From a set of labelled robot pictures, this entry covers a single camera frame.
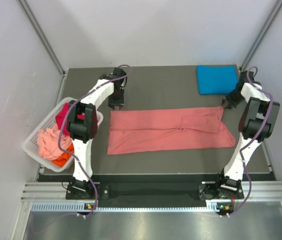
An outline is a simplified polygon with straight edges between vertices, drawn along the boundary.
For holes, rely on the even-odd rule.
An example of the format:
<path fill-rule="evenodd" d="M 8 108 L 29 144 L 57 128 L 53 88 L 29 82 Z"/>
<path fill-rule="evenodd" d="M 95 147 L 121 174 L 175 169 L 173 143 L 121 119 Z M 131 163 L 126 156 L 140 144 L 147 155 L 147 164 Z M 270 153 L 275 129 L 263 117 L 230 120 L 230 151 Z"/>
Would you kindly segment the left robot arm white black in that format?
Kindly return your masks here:
<path fill-rule="evenodd" d="M 113 110 L 122 109 L 124 88 L 130 72 L 131 67 L 126 64 L 114 68 L 111 73 L 101 75 L 85 96 L 69 103 L 66 128 L 72 139 L 75 155 L 74 173 L 67 189 L 70 195 L 89 199 L 96 194 L 91 180 L 91 147 L 103 121 L 103 115 L 97 110 L 105 100 L 108 100 L 108 106 Z"/>

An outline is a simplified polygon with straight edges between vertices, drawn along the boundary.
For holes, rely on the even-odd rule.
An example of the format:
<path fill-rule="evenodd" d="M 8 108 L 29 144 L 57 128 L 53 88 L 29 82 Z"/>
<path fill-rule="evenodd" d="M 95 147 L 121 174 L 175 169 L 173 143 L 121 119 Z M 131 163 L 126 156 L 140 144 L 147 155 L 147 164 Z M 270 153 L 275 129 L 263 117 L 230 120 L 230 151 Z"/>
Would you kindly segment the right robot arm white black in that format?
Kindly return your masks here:
<path fill-rule="evenodd" d="M 222 100 L 224 109 L 235 109 L 243 101 L 247 104 L 239 122 L 239 141 L 233 156 L 214 185 L 214 192 L 220 198 L 239 193 L 248 162 L 261 143 L 272 135 L 278 118 L 281 105 L 255 81 L 257 72 L 257 67 L 242 72 L 236 88 Z"/>

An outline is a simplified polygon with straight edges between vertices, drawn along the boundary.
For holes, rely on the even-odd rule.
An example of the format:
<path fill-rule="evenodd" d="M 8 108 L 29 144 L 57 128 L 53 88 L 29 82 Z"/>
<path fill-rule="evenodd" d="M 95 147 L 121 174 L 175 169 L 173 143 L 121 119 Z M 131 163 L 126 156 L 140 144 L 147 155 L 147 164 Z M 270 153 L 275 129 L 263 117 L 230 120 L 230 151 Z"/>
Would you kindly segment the salmon pink t shirt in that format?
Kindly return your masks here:
<path fill-rule="evenodd" d="M 236 139 L 222 122 L 223 112 L 221 106 L 112 111 L 107 153 L 234 147 Z"/>

